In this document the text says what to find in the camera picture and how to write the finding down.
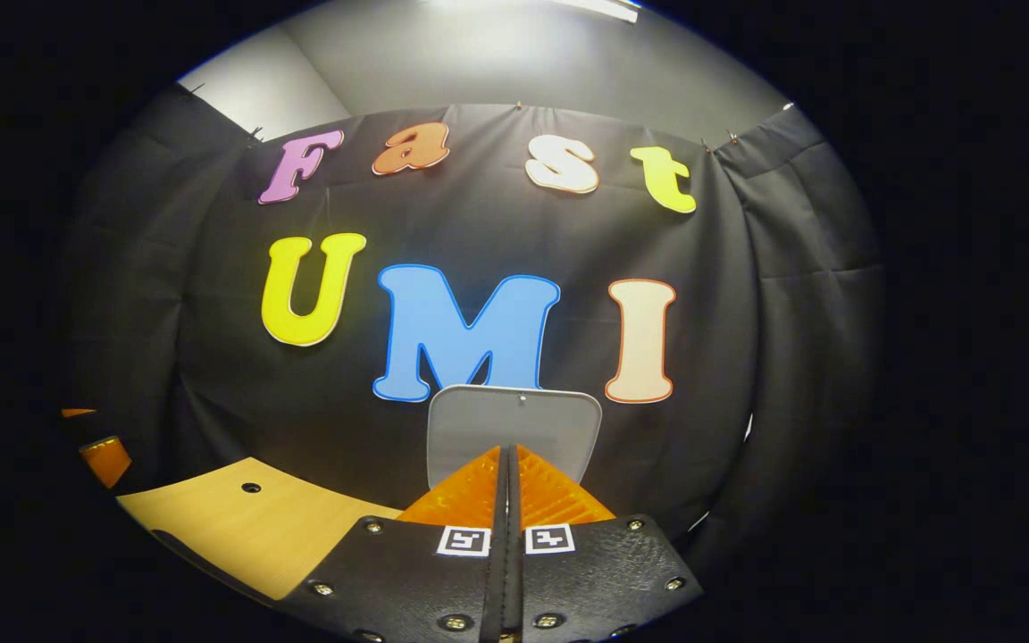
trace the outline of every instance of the fisheye lens view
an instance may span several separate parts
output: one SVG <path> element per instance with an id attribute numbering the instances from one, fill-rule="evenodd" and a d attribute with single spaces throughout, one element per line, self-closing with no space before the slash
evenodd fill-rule
<path id="1" fill-rule="evenodd" d="M 112 139 L 63 246 L 82 467 L 163 557 L 339 640 L 694 610 L 877 378 L 849 168 L 625 0 L 256 25 Z"/>

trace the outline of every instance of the gray wall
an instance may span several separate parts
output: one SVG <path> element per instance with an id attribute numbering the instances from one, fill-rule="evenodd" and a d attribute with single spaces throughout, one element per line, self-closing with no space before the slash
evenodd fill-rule
<path id="1" fill-rule="evenodd" d="M 225 49 L 180 78 L 258 139 L 275 139 L 352 115 L 280 25 Z"/>
<path id="2" fill-rule="evenodd" d="M 220 102 L 232 106 L 236 112 L 221 110 L 234 120 L 241 113 L 256 121 L 238 120 L 248 131 L 264 126 L 267 138 L 347 115 L 324 118 L 339 113 L 329 98 L 320 98 L 319 109 L 311 105 L 323 86 L 350 114 L 522 101 L 611 115 L 711 146 L 728 142 L 726 130 L 747 131 L 788 102 L 697 34 L 636 10 L 637 24 L 627 24 L 545 0 L 331 0 L 282 24 L 296 44 L 282 51 L 307 66 L 283 61 L 275 47 L 249 65 L 241 62 L 244 51 L 221 55 L 253 77 L 278 74 L 281 82 L 265 85 L 273 93 L 232 74 L 214 82 L 211 73 L 200 95 L 218 109 Z M 295 91 L 299 82 L 312 90 Z M 271 118 L 281 127 L 261 122 L 265 110 L 281 114 Z"/>

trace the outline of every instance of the letter m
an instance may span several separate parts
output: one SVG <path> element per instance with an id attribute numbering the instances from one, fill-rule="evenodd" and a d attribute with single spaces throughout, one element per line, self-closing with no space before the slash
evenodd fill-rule
<path id="1" fill-rule="evenodd" d="M 516 274 L 498 284 L 471 325 L 447 278 L 430 265 L 389 265 L 380 286 L 391 295 L 387 374 L 371 390 L 384 399 L 423 402 L 431 387 L 420 379 L 426 355 L 436 386 L 466 384 L 491 358 L 485 384 L 538 388 L 538 358 L 546 313 L 559 300 L 559 285 Z"/>

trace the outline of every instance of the yellow letter u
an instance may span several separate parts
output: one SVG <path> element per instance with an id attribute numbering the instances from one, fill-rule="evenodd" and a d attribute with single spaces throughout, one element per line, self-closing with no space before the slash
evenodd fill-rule
<path id="1" fill-rule="evenodd" d="M 312 241 L 304 237 L 276 241 L 269 249 L 273 263 L 269 265 L 264 295 L 260 298 L 260 318 L 269 333 L 278 342 L 293 346 L 312 346 L 323 342 L 340 319 L 352 256 L 360 252 L 364 245 L 367 245 L 367 240 L 355 233 L 331 235 L 320 243 L 327 259 L 323 264 L 319 297 L 312 313 L 301 316 L 293 313 L 291 296 L 296 269 L 301 257 L 312 248 Z"/>

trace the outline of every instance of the screw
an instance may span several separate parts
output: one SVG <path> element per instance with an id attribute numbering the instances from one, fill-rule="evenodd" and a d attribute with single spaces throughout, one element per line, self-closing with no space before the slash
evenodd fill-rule
<path id="1" fill-rule="evenodd" d="M 466 630 L 466 621 L 460 617 L 443 617 L 447 630 Z"/>
<path id="2" fill-rule="evenodd" d="M 534 627 L 538 630 L 551 630 L 553 627 L 563 626 L 563 614 L 542 614 L 540 617 L 534 619 Z"/>
<path id="3" fill-rule="evenodd" d="M 466 614 L 447 614 L 446 617 L 439 619 L 439 627 L 451 632 L 470 630 L 472 626 L 474 626 L 473 619 L 470 619 L 469 615 Z"/>

